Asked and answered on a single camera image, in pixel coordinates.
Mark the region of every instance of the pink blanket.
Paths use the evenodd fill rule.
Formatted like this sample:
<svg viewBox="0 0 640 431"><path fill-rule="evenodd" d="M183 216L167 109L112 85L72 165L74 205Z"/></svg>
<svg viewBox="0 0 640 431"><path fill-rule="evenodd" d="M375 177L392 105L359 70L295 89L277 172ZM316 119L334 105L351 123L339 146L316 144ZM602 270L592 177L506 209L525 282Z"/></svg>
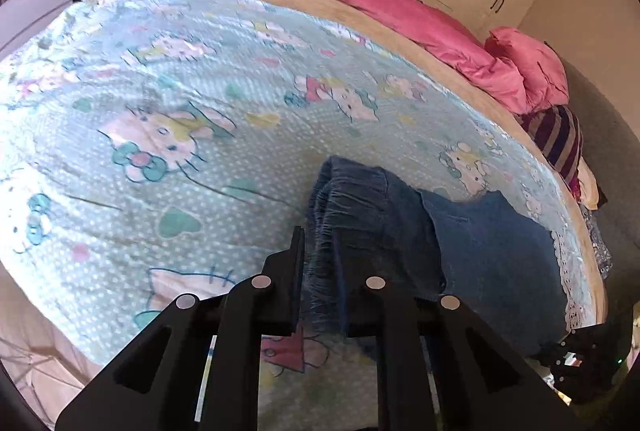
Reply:
<svg viewBox="0 0 640 431"><path fill-rule="evenodd" d="M339 1L418 43L509 111L531 111L517 67L510 59L489 55L459 21L418 0Z"/></svg>

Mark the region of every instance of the blue clothing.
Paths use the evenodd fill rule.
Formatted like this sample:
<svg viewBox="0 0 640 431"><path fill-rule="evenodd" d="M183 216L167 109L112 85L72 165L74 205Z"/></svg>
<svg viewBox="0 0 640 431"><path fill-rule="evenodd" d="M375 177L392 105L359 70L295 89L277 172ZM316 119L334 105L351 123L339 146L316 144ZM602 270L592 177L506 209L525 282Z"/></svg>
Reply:
<svg viewBox="0 0 640 431"><path fill-rule="evenodd" d="M566 334L552 235L499 191L451 202L382 168L331 157L311 196L308 225L305 284L319 320L335 317L332 231L343 229L370 235L359 241L380 275L416 297L459 297L525 356Z"/></svg>

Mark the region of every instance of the silver screw head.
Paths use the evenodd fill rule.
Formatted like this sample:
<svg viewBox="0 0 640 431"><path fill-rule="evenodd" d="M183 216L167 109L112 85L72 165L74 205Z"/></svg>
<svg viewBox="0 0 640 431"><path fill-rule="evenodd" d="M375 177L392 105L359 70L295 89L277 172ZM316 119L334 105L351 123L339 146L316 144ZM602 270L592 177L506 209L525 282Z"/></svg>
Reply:
<svg viewBox="0 0 640 431"><path fill-rule="evenodd" d="M440 300L440 304L447 310L457 310L460 308L460 299L455 296L444 296Z"/></svg>
<svg viewBox="0 0 640 431"><path fill-rule="evenodd" d="M372 290L380 290L386 285L386 281L378 276L367 277L365 283Z"/></svg>
<svg viewBox="0 0 640 431"><path fill-rule="evenodd" d="M186 310L191 308L196 303L196 298L191 294L183 294L175 300L175 305L180 310Z"/></svg>
<svg viewBox="0 0 640 431"><path fill-rule="evenodd" d="M265 275L259 275L251 280L254 288L267 288L271 284L271 278Z"/></svg>

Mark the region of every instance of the purple striped cushion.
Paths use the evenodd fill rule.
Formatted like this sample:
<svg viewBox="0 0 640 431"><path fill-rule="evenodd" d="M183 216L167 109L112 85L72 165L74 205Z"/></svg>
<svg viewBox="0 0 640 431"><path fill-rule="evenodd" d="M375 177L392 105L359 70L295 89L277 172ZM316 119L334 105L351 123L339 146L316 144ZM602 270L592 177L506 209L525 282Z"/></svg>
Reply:
<svg viewBox="0 0 640 431"><path fill-rule="evenodd" d="M575 195L578 162L582 155L582 132L578 117L566 106L553 106L516 116L516 119Z"/></svg>

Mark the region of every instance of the hello kitty bedsheet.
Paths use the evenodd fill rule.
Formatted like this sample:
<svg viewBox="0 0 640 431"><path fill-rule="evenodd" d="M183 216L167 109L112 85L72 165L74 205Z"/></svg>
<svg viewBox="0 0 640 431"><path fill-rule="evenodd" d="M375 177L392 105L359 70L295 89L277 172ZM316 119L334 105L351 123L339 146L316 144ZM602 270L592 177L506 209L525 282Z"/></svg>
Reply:
<svg viewBox="0 0 640 431"><path fill-rule="evenodd" d="M339 24L259 0L79 3L0 64L0 97L0 259L97 363L287 248L333 154L452 200L499 189L560 235L568 327L595 323L551 173ZM376 368L335 335L265 337L259 404L262 429L374 427Z"/></svg>

